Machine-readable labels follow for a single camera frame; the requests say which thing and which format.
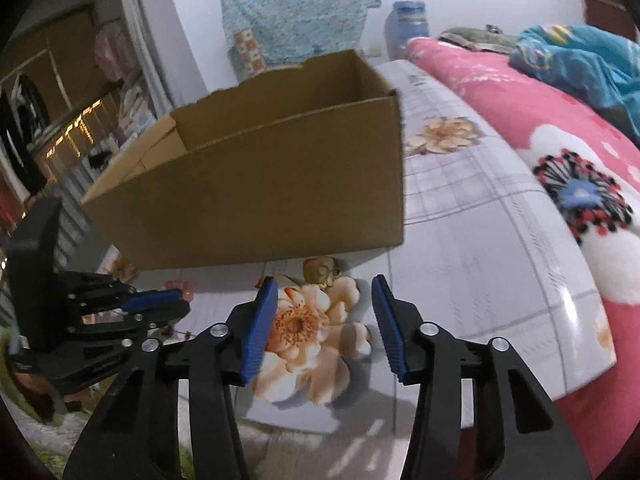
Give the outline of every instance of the brown door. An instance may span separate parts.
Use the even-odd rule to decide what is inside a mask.
[[[588,25],[636,41],[636,24],[620,0],[584,0]]]

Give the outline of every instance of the red fabric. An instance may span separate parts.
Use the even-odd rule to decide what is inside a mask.
[[[414,64],[463,98],[512,148],[529,149],[533,131],[541,124],[552,124],[582,139],[608,168],[640,189],[638,174],[632,173],[640,168],[640,152],[625,136],[575,98],[510,68],[506,56],[453,49],[423,38],[410,42],[408,51]],[[624,262],[611,265],[615,268]],[[607,298],[602,302],[617,364],[556,402],[594,478],[616,457],[640,422],[640,304]]]

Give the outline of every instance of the flower center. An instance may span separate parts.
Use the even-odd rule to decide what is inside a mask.
[[[318,311],[307,306],[294,306],[276,313],[275,329],[280,338],[290,345],[303,345],[316,340],[320,319]]]

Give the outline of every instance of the teal blanket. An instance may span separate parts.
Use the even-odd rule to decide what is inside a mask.
[[[525,30],[510,65],[587,103],[640,147],[640,46],[589,25]]]

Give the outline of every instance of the cardboard box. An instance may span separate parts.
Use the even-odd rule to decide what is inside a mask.
[[[398,97],[354,51],[174,110],[82,200],[140,269],[402,243]]]

